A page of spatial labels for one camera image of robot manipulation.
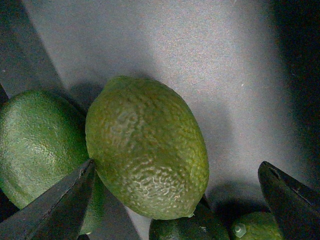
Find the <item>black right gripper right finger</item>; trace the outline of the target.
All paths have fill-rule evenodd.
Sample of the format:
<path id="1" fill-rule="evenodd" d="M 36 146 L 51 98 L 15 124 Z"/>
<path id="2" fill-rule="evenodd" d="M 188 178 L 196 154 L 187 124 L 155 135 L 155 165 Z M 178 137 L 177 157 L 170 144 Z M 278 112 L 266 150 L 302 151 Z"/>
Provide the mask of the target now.
<path id="1" fill-rule="evenodd" d="M 258 168 L 263 197 L 284 239 L 320 238 L 320 194 L 267 161 Z"/>

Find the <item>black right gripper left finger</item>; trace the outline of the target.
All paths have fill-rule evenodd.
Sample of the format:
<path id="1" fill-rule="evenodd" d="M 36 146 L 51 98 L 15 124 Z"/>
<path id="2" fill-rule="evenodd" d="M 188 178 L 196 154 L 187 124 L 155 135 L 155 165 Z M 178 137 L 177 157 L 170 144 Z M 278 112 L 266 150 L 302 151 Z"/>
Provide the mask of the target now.
<path id="1" fill-rule="evenodd" d="M 88 159 L 26 207 L 0 224 L 2 240 L 76 240 L 95 181 Z"/>

